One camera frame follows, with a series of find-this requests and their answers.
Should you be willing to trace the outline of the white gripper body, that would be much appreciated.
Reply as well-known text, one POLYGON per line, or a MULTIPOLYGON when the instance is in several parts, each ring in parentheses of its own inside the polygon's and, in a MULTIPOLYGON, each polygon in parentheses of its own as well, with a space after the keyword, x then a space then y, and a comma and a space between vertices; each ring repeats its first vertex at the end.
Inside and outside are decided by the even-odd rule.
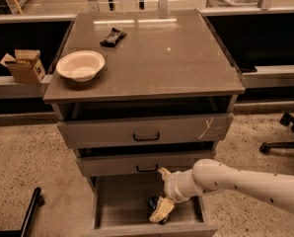
POLYGON ((200 195, 191 170, 176 171, 164 182, 164 193, 174 203, 182 203, 200 195))

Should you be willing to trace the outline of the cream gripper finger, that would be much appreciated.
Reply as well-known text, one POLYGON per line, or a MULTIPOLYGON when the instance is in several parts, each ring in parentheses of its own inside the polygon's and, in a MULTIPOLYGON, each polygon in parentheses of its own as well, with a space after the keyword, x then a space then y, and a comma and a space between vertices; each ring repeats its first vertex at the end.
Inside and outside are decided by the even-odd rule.
POLYGON ((167 197, 157 197, 157 199, 156 210, 149 216, 149 221, 153 223, 160 223, 166 216, 169 217, 175 207, 175 203, 167 197))
POLYGON ((166 168, 159 168, 157 172, 161 175, 161 178, 164 182, 171 176, 171 172, 166 168))

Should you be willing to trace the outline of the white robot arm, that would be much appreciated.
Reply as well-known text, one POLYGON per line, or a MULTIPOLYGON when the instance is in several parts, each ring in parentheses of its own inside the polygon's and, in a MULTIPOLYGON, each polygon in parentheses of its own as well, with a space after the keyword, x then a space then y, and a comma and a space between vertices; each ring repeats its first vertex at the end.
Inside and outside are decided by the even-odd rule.
POLYGON ((233 190, 294 214, 294 176, 253 172, 228 167, 212 159, 198 160, 191 169, 174 173, 158 172, 164 181, 164 197, 159 197, 149 221, 159 223, 175 205, 218 190, 233 190))

